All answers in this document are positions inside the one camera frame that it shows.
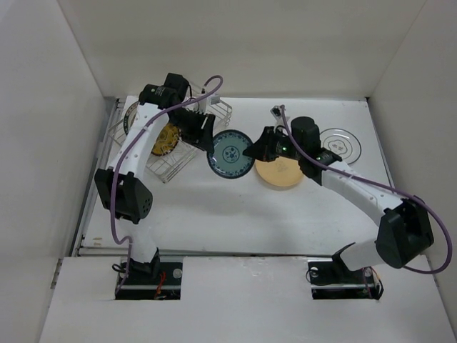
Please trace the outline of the blue patterned plate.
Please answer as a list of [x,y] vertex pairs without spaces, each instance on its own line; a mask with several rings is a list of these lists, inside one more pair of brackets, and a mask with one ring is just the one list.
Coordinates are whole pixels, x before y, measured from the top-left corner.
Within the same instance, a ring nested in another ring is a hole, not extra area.
[[227,129],[213,138],[214,152],[206,153],[210,169],[224,179],[239,179],[248,174],[254,166],[254,159],[243,152],[253,142],[243,132]]

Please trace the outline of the yellow bear plate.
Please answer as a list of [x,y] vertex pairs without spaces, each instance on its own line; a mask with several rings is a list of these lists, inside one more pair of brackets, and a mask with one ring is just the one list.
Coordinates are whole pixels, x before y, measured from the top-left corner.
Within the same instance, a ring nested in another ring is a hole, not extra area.
[[258,175],[275,187],[292,187],[303,179],[298,162],[285,157],[270,162],[256,160],[254,166]]

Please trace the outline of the white plate black rim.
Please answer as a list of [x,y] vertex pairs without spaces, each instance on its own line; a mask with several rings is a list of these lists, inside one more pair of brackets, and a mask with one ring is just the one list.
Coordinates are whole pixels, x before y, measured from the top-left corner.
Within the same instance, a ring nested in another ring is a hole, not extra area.
[[324,148],[339,155],[349,165],[357,162],[362,155],[359,139],[345,129],[325,129],[320,133],[320,138]]

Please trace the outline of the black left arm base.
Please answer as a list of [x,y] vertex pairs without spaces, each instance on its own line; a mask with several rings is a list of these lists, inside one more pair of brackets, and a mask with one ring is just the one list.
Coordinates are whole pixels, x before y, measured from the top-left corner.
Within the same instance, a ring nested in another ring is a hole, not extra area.
[[184,274],[183,259],[162,257],[156,277],[135,273],[129,270],[129,276],[121,285],[125,275],[126,259],[111,268],[118,274],[115,286],[115,300],[180,300],[181,282]]

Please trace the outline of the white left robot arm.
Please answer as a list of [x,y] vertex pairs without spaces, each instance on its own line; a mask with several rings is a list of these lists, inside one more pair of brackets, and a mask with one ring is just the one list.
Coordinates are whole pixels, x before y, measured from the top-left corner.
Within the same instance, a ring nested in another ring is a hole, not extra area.
[[135,273],[143,283],[155,282],[160,273],[160,253],[151,229],[142,224],[153,205],[153,194],[144,184],[147,161],[167,124],[178,128],[182,139],[202,151],[212,152],[215,116],[206,113],[207,99],[221,87],[203,89],[198,97],[188,91],[190,83],[180,74],[168,74],[164,84],[147,84],[140,92],[136,116],[117,155],[94,181],[101,203],[110,213],[111,235],[116,244],[128,244],[124,275]]

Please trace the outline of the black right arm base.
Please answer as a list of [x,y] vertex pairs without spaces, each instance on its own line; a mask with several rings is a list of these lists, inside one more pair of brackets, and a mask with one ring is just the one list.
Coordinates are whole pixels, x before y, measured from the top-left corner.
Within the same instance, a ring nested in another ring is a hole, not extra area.
[[341,253],[352,244],[338,250],[331,257],[311,257],[307,261],[306,279],[311,285],[313,300],[370,299],[380,300],[383,282],[372,267],[350,271]]

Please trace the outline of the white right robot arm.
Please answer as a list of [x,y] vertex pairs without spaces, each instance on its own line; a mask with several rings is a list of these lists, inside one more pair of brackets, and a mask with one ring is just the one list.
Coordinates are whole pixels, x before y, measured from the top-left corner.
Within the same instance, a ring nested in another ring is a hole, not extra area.
[[377,264],[403,268],[434,243],[427,211],[411,199],[359,181],[339,155],[322,147],[319,127],[312,118],[295,118],[290,129],[285,135],[265,127],[243,155],[264,162],[280,156],[296,160],[304,175],[341,195],[378,227],[371,238],[348,244],[333,255],[335,279],[348,281],[358,269]]

